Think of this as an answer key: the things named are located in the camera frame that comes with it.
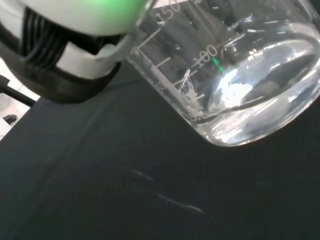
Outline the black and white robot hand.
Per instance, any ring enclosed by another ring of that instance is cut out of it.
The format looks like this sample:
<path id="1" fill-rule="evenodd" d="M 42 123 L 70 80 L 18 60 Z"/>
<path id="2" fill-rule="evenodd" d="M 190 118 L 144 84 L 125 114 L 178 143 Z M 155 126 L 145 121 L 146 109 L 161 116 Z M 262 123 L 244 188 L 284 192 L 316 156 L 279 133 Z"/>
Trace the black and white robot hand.
<path id="1" fill-rule="evenodd" d="M 153 0 L 3 0 L 0 58 L 28 89 L 62 104 L 99 94 L 130 54 Z"/>

